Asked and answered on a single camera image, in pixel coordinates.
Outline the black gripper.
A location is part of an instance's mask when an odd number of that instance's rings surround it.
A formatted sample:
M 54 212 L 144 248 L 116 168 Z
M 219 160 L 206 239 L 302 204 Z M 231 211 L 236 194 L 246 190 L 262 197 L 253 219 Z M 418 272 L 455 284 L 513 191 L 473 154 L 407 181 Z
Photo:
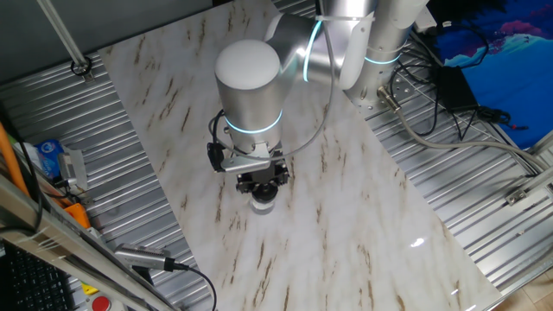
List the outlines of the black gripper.
M 271 183 L 275 187 L 280 187 L 288 181 L 288 166 L 286 161 L 281 159 L 272 161 L 268 168 L 237 175 L 236 189 L 242 194 L 248 194 L 254 191 L 258 184 Z

